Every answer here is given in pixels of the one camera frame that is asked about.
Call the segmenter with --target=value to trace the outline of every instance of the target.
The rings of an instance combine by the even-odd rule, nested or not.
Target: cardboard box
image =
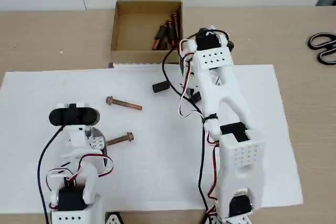
[[[168,50],[152,51],[154,37],[161,24],[179,15],[182,32],[182,2],[179,0],[118,0],[115,5],[111,41],[113,63],[161,63]],[[175,50],[167,63],[178,63]]]

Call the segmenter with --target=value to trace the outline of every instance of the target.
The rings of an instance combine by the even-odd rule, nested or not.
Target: copper bolt
[[[179,37],[179,25],[178,25],[178,23],[177,23],[177,13],[173,13],[172,14],[172,19],[173,19],[173,23],[174,23],[174,27],[175,27],[175,32],[176,32],[176,38],[177,38],[177,41],[179,41],[180,40],[180,37]]]
[[[112,144],[118,144],[120,142],[124,142],[124,141],[130,141],[132,142],[134,140],[134,136],[132,132],[128,132],[127,135],[125,136],[121,136],[121,137],[117,137],[115,139],[112,140],[108,140],[106,142],[106,145],[112,145]]]
[[[168,27],[168,40],[172,47],[175,46],[175,34],[174,34],[174,28],[173,28],[173,22],[168,19],[166,21],[167,27]]]
[[[120,105],[120,106],[124,106],[124,107],[129,107],[129,108],[132,108],[132,109],[135,109],[135,110],[142,110],[142,106],[140,106],[140,105],[120,101],[120,100],[114,99],[113,96],[107,97],[106,98],[106,103],[108,105],[116,104],[116,105]]]

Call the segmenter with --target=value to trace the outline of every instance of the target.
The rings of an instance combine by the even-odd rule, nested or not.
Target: wooden table
[[[236,64],[273,64],[299,167],[304,204],[262,209],[258,224],[336,222],[336,66],[316,61],[309,36],[336,33],[336,7],[184,8],[184,34],[229,31]],[[0,79],[5,71],[106,68],[113,10],[0,13]],[[128,223],[199,223],[202,212],[125,212]],[[44,223],[2,215],[1,223]]]

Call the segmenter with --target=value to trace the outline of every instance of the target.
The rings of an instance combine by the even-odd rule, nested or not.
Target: scissors
[[[330,40],[316,45],[316,44],[313,44],[313,40],[316,38],[328,38]],[[336,65],[336,60],[326,60],[324,58],[326,55],[330,55],[336,52],[336,35],[335,34],[332,34],[332,33],[314,34],[308,40],[308,47],[312,50],[318,50],[318,49],[325,48],[326,49],[325,51],[319,53],[319,55],[317,56],[317,60],[324,65]]]

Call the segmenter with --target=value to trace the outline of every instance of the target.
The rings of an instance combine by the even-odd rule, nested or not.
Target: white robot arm
[[[247,216],[261,207],[265,142],[239,90],[228,37],[213,31],[217,30],[203,30],[195,39],[182,40],[181,63],[183,68],[192,68],[202,99],[204,129],[220,150],[213,214],[223,223],[248,223]],[[189,78],[190,69],[183,72]],[[219,85],[214,82],[213,72]],[[238,115],[239,122],[219,124],[217,113],[222,102]]]
[[[113,161],[107,156],[105,137],[93,125],[98,111],[82,103],[59,105],[49,116],[55,126],[66,125],[69,153],[62,156],[64,165],[48,172],[52,224],[103,224],[102,198],[95,191],[98,177],[109,174]]]

